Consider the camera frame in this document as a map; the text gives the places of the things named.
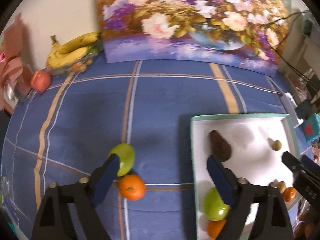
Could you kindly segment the person's right hand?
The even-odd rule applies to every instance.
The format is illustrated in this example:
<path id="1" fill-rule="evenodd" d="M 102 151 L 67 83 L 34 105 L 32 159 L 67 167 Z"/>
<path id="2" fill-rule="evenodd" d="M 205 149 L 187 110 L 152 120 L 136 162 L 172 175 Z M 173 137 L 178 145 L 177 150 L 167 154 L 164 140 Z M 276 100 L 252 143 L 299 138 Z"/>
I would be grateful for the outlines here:
<path id="1" fill-rule="evenodd" d="M 294 239 L 319 239 L 319 212 L 310 206 L 298 220 L 300 223 L 293 232 Z"/>

